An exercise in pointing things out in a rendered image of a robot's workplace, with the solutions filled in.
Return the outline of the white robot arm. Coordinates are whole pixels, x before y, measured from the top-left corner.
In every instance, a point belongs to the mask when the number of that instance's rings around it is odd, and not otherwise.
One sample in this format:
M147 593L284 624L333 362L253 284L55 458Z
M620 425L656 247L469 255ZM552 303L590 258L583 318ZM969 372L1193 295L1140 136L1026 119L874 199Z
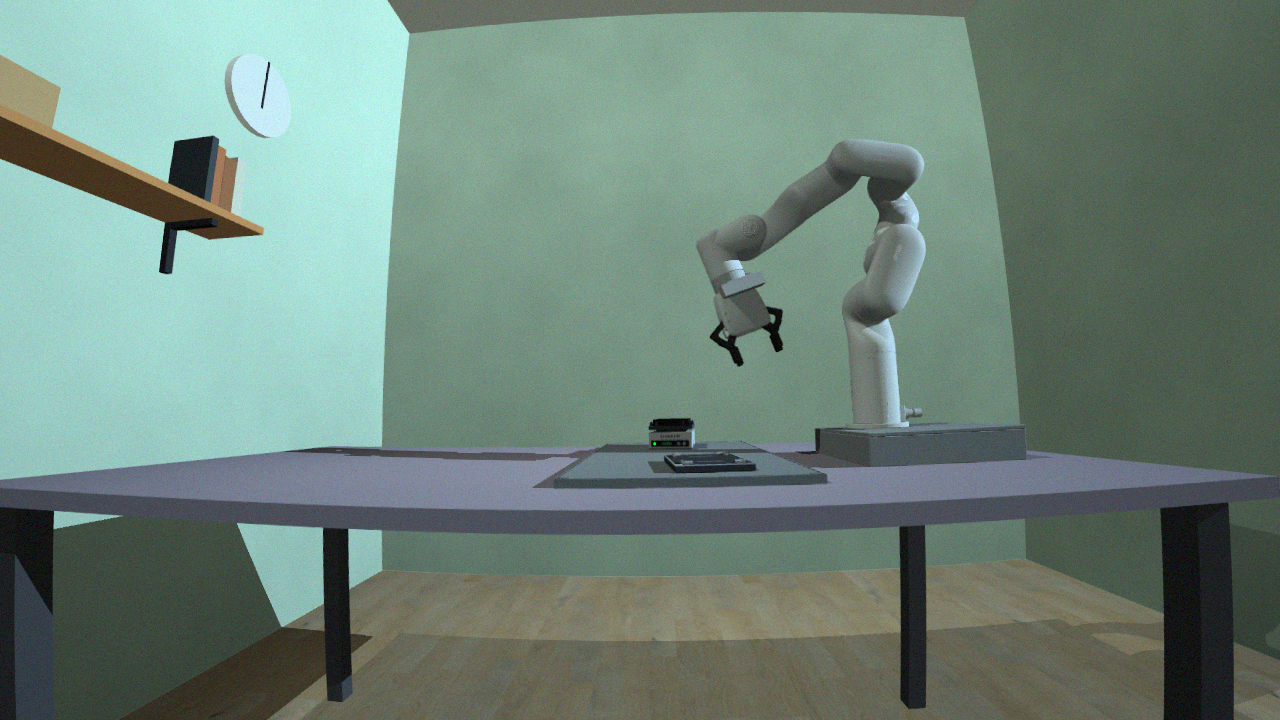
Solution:
M909 416L923 414L922 407L899 404L893 333L886 319L908 304L925 258L925 241L915 231L919 213L905 193L923 169L922 154L906 145L844 140L820 167L788 184L762 218L740 217L721 229L708 231L696 242L710 284L716 293L721 291L723 300L755 290L765 284L764 275L745 273L740 261L762 255L852 190L861 176L870 177L867 190L879 220L863 260L868 273L849 290L842 304L854 421L846 424L847 429L909 427Z

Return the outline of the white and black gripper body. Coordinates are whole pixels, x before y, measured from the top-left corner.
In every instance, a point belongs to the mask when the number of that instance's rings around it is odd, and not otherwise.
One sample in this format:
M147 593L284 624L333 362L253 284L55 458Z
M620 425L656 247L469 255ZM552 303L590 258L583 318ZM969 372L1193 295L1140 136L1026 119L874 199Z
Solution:
M726 340L728 340L730 334L739 338L754 331L760 331L762 325L767 325L771 322L771 315L756 290L750 290L724 300L721 297L721 292L717 292L713 300L718 320L719 323L723 322L724 325L722 332Z

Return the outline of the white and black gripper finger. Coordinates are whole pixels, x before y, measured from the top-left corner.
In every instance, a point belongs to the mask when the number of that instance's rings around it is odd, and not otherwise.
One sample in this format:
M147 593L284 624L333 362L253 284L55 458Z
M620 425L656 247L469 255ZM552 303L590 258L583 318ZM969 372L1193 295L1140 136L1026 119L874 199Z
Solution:
M771 333L769 337L771 337L771 342L772 342L772 345L774 347L774 352L780 352L781 350L783 350L783 347L782 347L783 343L782 343L782 340L780 338L780 333L778 333L780 325L782 323L783 310L782 309L777 309L777 307L767 307L767 310L768 310L769 314L774 315L774 324L769 322L767 325L762 325L762 328L765 329L765 331L768 331Z
M730 350L731 357L733 359L733 364L737 364L737 366L741 366L744 364L742 363L742 357L741 357L741 354L739 352L739 347L735 346L735 341L736 341L737 336L731 336L730 334L728 341L721 340L719 333L721 333L721 331L723 328L724 328L723 322L721 322L721 324L717 325L716 331L713 331L713 333L710 334L710 340L713 340L721 347Z

